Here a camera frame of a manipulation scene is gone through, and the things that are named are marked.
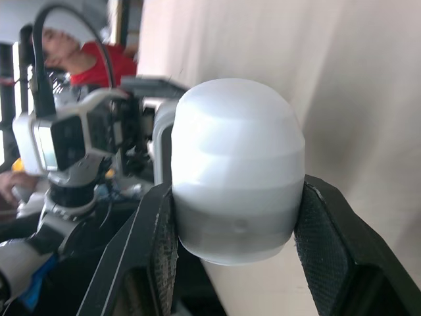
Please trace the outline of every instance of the red shirt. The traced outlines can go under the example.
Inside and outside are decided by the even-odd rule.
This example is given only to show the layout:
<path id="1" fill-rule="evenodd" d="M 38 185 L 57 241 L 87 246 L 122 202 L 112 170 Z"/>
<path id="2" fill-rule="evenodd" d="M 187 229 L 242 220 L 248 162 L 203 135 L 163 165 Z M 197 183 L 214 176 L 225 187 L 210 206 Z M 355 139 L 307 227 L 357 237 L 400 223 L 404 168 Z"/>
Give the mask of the red shirt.
<path id="1" fill-rule="evenodd" d="M 110 55 L 117 86 L 120 85 L 122 76 L 136 75 L 136 63 L 133 59 L 123 55 L 124 48 L 121 45 L 105 45 L 105 47 L 108 49 Z M 72 85 L 96 84 L 103 88 L 108 87 L 107 70 L 97 44 L 94 41 L 89 41 L 85 43 L 81 50 L 84 53 L 94 56 L 97 62 L 87 71 L 72 75 L 70 77 L 70 83 Z"/>

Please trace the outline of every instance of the human hand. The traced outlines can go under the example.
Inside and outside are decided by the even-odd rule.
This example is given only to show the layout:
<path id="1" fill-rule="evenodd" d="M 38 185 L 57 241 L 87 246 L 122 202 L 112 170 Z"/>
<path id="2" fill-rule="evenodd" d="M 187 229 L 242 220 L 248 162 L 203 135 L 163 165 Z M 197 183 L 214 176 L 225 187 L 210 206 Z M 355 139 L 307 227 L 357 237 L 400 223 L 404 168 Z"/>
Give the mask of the human hand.
<path id="1" fill-rule="evenodd" d="M 18 207 L 19 201 L 12 193 L 14 186 L 21 186 L 25 189 L 34 191 L 38 183 L 36 176 L 30 176 L 25 172 L 7 171 L 0 174 L 0 194 L 7 203 Z"/>

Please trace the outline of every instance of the white plastic cap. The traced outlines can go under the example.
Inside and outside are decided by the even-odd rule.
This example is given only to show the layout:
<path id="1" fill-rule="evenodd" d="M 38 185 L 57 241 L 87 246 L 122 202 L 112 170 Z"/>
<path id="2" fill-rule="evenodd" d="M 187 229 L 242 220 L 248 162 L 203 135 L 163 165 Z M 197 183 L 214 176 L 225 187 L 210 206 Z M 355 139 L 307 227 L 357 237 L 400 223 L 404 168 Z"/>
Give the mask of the white plastic cap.
<path id="1" fill-rule="evenodd" d="M 172 181 L 180 241 L 220 265 L 276 255 L 297 220 L 305 141 L 273 89 L 219 79 L 190 89 L 172 130 Z"/>

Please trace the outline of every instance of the wire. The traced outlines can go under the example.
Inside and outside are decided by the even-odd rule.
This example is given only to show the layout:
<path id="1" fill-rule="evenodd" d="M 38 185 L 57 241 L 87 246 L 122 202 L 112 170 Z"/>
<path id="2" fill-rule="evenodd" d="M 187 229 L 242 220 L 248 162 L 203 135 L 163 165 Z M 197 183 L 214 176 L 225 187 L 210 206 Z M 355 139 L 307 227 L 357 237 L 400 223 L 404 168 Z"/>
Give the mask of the wire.
<path id="1" fill-rule="evenodd" d="M 4 312 L 1 314 L 1 316 L 5 316 L 6 315 L 6 313 L 7 313 L 7 311 L 9 310 L 9 307 L 12 305 L 12 302 L 10 302 L 9 304 L 8 304 L 8 306 L 6 307 L 6 309 L 4 310 Z"/>
<path id="2" fill-rule="evenodd" d="M 99 37 L 98 33 L 95 31 L 95 28 L 74 8 L 61 4 L 61 3 L 53 3 L 44 6 L 44 8 L 38 13 L 35 22 L 34 28 L 32 31 L 32 42 L 34 46 L 34 54 L 35 54 L 35 72 L 37 78 L 37 85 L 38 85 L 38 94 L 37 100 L 34 102 L 35 114 L 36 117 L 45 117 L 47 115 L 54 115 L 56 113 L 55 110 L 55 103 L 53 97 L 53 90 L 48 81 L 47 71 L 45 69 L 44 64 L 44 56 L 42 50 L 42 31 L 45 24 L 45 19 L 47 15 L 52 10 L 64 10 L 69 13 L 72 13 L 76 16 L 81 22 L 85 24 L 85 26 L 91 31 L 91 33 L 95 37 L 95 41 L 100 48 L 100 52 L 102 58 L 105 63 L 105 68 L 107 70 L 107 76 L 109 81 L 109 86 L 111 88 L 116 87 L 114 72 L 112 69 L 112 63 L 109 56 L 108 51 L 105 49 L 105 46 L 101 43 L 101 38 Z"/>
<path id="3" fill-rule="evenodd" d="M 105 186 L 107 187 L 107 191 L 108 191 L 108 195 L 109 195 L 109 204 L 108 204 L 108 207 L 107 207 L 107 214 L 105 215 L 104 220 L 101 223 L 101 225 L 99 225 L 99 228 L 102 228 L 102 226 L 106 223 L 106 221 L 110 217 L 112 205 L 114 204 L 113 200 L 112 200 L 112 194 L 111 194 L 112 193 L 112 184 L 110 184 L 110 182 L 108 182 L 108 181 L 105 181 Z"/>

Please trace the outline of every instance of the electronic device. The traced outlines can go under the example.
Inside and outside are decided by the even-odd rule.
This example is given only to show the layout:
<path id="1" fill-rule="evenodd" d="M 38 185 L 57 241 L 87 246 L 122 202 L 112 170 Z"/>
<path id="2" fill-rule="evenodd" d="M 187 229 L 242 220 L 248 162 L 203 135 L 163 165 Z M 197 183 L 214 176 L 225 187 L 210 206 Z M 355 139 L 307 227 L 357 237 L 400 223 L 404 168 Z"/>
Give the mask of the electronic device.
<path id="1" fill-rule="evenodd" d="M 217 80 L 186 93 L 168 80 L 133 78 L 123 80 L 117 89 L 109 68 L 112 88 L 95 90 L 81 102 L 56 111 L 41 49 L 43 23 L 56 8 L 75 13 L 64 5 L 48 5 L 38 15 L 34 24 L 35 112 L 22 115 L 13 125 L 25 169 L 46 175 L 50 189 L 39 217 L 14 223 L 12 231 L 1 231 L 7 237 L 0 247 L 0 302 L 1 307 L 6 306 L 5 315 L 169 316 L 177 283 L 178 232 L 192 253 L 219 264 L 241 264 L 277 253 L 293 229 L 321 315 L 421 314 L 419 289 L 384 241 L 352 212 L 333 187 L 312 177 L 304 182 L 301 132 L 284 100 L 268 87 L 245 80 Z M 103 54 L 109 61 L 104 49 Z M 143 109 L 146 97 L 172 100 L 161 106 L 163 114 L 157 113 L 153 124 L 148 122 L 154 115 Z M 253 106 L 259 102 L 264 103 L 267 113 Z M 230 108 L 224 111 L 227 103 Z M 204 131 L 192 130 L 192 135 L 186 132 L 194 125 L 193 121 L 188 123 L 189 115 L 199 119 L 198 127 Z M 236 122 L 236 117 L 243 120 Z M 284 125 L 277 126 L 279 121 Z M 218 147 L 212 136 L 223 138 L 221 131 L 228 133 L 230 142 Z M 268 143 L 266 150 L 279 151 L 258 156 L 250 150 L 259 138 L 268 142 L 271 133 L 285 139 L 278 147 Z M 156 142 L 153 164 L 147 152 L 151 138 Z M 183 138 L 190 142 L 184 144 Z M 242 146 L 235 152 L 241 154 L 237 164 L 225 164 L 235 172 L 218 170 L 224 166 L 224 155 L 228 160 L 235 157 L 232 152 L 221 152 L 230 144 L 232 150 Z M 194 155 L 184 161 L 183 151 Z M 204 160 L 195 169 L 192 164 L 200 159 Z M 115 192 L 105 178 L 112 163 L 125 175 L 145 177 L 153 173 L 155 186 L 141 201 L 114 200 L 111 197 Z M 189 164 L 187 176 L 182 174 L 184 163 Z M 269 190 L 259 191 L 259 186 L 264 186 L 257 174 L 263 170 L 261 166 L 278 166 L 276 172 L 282 175 L 282 179 L 270 177 Z M 226 182 L 222 181 L 224 171 L 230 176 Z M 227 202 L 230 195 L 253 187 L 247 177 L 243 187 L 236 181 L 241 171 L 260 179 L 255 192 L 249 190 L 258 203 L 244 207 L 244 213 L 238 205 L 232 207 L 235 201 Z M 95 191 L 99 184 L 107 187 L 109 199 L 99 199 Z M 194 188 L 201 184 L 208 186 L 203 192 Z M 212 194 L 212 185 L 219 185 L 218 194 Z M 197 192 L 207 199 L 202 204 L 195 200 Z M 285 192 L 292 198 L 278 199 Z M 286 208 L 276 207 L 283 201 L 289 203 Z M 255 232 L 250 223 L 253 218 L 259 223 L 257 217 L 262 211 L 275 214 L 271 228 L 276 228 L 264 233 L 268 238 L 262 256 L 256 245 L 254 252 L 234 249 L 230 261 L 228 248 L 218 253 L 209 243 L 212 237 L 203 238 L 202 244 L 194 240 L 208 231 L 215 235 L 218 225 L 212 224 L 208 230 L 203 221 L 197 233 L 186 224 L 196 216 L 199 220 L 200 216 L 219 220 L 227 228 L 224 233 L 234 233 L 241 239 L 249 228 Z M 28 222 L 31 225 L 25 232 L 16 231 L 20 223 Z M 364 242 L 364 248 L 356 241 Z M 253 236 L 242 243 L 228 243 L 233 248 L 252 244 Z M 44 282 L 46 278 L 56 282 L 50 285 Z M 329 284 L 327 289 L 320 287 L 323 282 Z"/>

